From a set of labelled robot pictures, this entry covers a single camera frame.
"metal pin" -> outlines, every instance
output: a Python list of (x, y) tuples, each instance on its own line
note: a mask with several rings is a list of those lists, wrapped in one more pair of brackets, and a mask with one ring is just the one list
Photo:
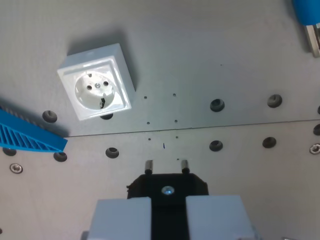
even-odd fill
[(182, 160), (181, 161), (181, 169), (182, 169), (182, 173), (183, 174), (190, 173), (188, 160)]
[(154, 169), (154, 161), (153, 160), (147, 160), (145, 162), (145, 168), (144, 173), (147, 175), (151, 175)]

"gray metal surface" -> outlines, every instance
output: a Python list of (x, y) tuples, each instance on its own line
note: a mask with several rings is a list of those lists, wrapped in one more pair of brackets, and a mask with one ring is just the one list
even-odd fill
[[(319, 59), (290, 0), (2, 0), (0, 22), (0, 102), (63, 136), (319, 118)], [(56, 70), (114, 43), (132, 110), (79, 122)], [(272, 94), (283, 98), (275, 109)], [(214, 99), (223, 111), (210, 110)], [(46, 110), (56, 123), (41, 120)]]
[[(126, 186), (144, 173), (146, 160), (153, 160), (155, 174), (180, 173), (188, 160), (211, 195), (240, 195), (264, 240), (320, 239), (320, 155), (309, 152), (319, 142), (316, 124), (71, 137), (65, 162), (50, 153), (0, 152), (0, 239), (80, 240), (97, 200), (126, 198)], [(262, 147), (266, 137), (276, 138), (276, 146)], [(223, 142), (221, 151), (209, 149), (213, 140)], [(118, 158), (106, 157), (110, 147), (119, 150)], [(23, 173), (12, 173), (12, 163)]]

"white wall outlet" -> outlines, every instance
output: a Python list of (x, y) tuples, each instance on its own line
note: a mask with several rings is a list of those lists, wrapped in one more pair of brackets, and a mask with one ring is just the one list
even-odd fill
[(118, 43), (67, 56), (57, 72), (79, 120), (132, 107), (135, 89)]

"blue plastic object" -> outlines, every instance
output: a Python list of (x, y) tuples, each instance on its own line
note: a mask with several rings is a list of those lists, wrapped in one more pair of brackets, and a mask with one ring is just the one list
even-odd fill
[(61, 153), (66, 139), (0, 110), (0, 147), (33, 152)]
[(320, 0), (293, 0), (293, 6), (302, 25), (320, 23)]

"small hole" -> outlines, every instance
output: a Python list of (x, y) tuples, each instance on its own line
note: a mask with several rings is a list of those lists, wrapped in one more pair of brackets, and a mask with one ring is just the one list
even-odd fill
[(320, 124), (316, 125), (313, 128), (313, 134), (316, 135), (316, 136), (320, 136)]
[(42, 118), (45, 120), (47, 123), (53, 124), (58, 120), (58, 116), (54, 111), (44, 111), (42, 113)]
[(60, 163), (63, 163), (68, 159), (67, 154), (64, 152), (55, 152), (53, 158)]
[(115, 159), (119, 156), (119, 151), (118, 149), (116, 149), (115, 147), (109, 147), (106, 151), (105, 151), (105, 155), (108, 157), (108, 158), (111, 158), (111, 159)]
[(269, 97), (267, 104), (270, 108), (277, 108), (282, 104), (282, 97), (279, 94), (274, 94)]
[(212, 141), (209, 145), (209, 148), (213, 152), (218, 152), (224, 147), (223, 143), (221, 141), (215, 140)]
[(262, 142), (262, 146), (264, 146), (266, 149), (271, 149), (276, 144), (277, 144), (277, 140), (272, 136), (265, 138)]
[(222, 111), (224, 108), (225, 102), (222, 99), (217, 98), (210, 103), (210, 109), (215, 113)]
[(103, 120), (110, 120), (113, 116), (114, 116), (114, 114), (111, 113), (111, 114), (108, 114), (108, 115), (100, 116), (100, 118), (102, 118)]
[(13, 157), (14, 155), (17, 154), (17, 150), (11, 149), (11, 148), (2, 148), (2, 151), (5, 155)]

